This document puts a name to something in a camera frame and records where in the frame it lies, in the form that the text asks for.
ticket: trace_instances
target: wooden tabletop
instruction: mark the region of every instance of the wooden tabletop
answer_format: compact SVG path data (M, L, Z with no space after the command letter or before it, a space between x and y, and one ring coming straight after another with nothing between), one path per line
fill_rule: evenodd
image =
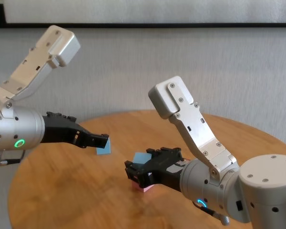
M285 154L286 145L245 124L204 115L239 165L263 154ZM193 158L175 126L155 111L118 113L82 123L109 134L110 155L69 144L41 144L20 165L9 194L14 229L223 229L181 193L156 185L133 190L124 161L147 148L180 147ZM230 229L251 229L231 220Z

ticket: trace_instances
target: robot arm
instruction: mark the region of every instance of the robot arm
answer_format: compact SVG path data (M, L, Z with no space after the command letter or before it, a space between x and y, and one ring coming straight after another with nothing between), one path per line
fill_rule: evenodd
M51 70L66 66L80 47L73 32L49 27L11 77L0 85L2 116L13 118L14 101L32 95Z
M148 96L161 118L177 127L192 154L210 168L213 182L219 183L225 170L237 166L235 157L216 139L179 76L157 84Z
M95 135L76 124L76 118L47 113L15 105L32 95L52 69L66 66L79 50L73 32L51 26L30 49L9 80L0 85L0 165L19 160L1 161L5 150L26 150L39 143L66 142L81 148L104 148L108 135Z
M157 84L149 97L159 115L176 125L197 159L182 158L179 148L148 149L152 159L144 165L125 162L129 179L142 188L163 184L180 191L223 225L229 216L251 222L253 229L286 229L285 155L254 157L239 167L178 76Z

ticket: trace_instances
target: green led ring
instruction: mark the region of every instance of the green led ring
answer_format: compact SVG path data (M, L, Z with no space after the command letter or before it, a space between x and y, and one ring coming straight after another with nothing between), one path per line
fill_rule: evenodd
M15 146L15 148L19 148L19 147L23 146L24 143L25 143L24 139L20 139L15 143L14 146Z

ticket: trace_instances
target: white wall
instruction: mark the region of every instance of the white wall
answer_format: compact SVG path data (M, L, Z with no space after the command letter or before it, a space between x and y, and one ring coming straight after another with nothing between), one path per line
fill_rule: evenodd
M44 31L0 30L0 83ZM20 104L80 121L151 109L149 89L179 75L203 112L244 122L286 143L286 29L73 31L82 44L78 55ZM8 176L3 170L0 176ZM5 214L2 208L0 223Z

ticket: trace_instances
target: blue block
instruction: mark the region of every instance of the blue block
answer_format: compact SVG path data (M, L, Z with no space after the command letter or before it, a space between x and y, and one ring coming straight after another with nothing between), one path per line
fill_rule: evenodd
M133 157L133 163L137 164L145 164L150 159L152 159L152 155L148 153L135 153Z
M107 144L105 148L96 148L96 155L104 155L104 154L110 154L111 153L111 145L110 145L110 139L108 138Z

